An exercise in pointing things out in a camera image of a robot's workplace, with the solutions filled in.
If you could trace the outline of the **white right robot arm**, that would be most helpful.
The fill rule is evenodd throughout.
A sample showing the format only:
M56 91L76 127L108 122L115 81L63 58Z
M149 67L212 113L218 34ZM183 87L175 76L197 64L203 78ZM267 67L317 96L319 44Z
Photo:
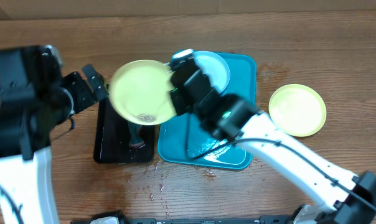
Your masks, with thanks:
M314 202L299 207L291 223L372 223L376 216L374 173L355 175L334 165L284 133L246 99L221 95L192 55L174 57L169 64L174 86L170 96L177 115L196 115L212 137L259 157Z

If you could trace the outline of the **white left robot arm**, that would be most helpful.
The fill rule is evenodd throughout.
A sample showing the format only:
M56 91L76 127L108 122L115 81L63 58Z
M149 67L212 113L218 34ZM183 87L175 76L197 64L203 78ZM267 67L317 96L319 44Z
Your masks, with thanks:
M61 73L51 45L0 50L0 209L6 223L58 223L51 131L108 96L86 65Z

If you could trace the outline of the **dark hourglass sponge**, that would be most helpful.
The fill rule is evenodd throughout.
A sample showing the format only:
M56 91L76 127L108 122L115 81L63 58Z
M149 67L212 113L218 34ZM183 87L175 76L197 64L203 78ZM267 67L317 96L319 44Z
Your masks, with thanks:
M144 145L144 140L141 137L141 125L128 122L128 129L130 133L129 146L134 148L140 148Z

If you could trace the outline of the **yellow plate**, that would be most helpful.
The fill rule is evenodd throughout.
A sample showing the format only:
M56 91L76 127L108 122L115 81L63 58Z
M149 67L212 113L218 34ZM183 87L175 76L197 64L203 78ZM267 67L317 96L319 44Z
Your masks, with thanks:
M271 119L289 135L307 137L317 133L326 122L326 105L312 88L288 84L278 88L268 103Z
M120 67L109 84L113 109L129 122L157 125L176 115L169 92L173 72L155 60L137 60Z

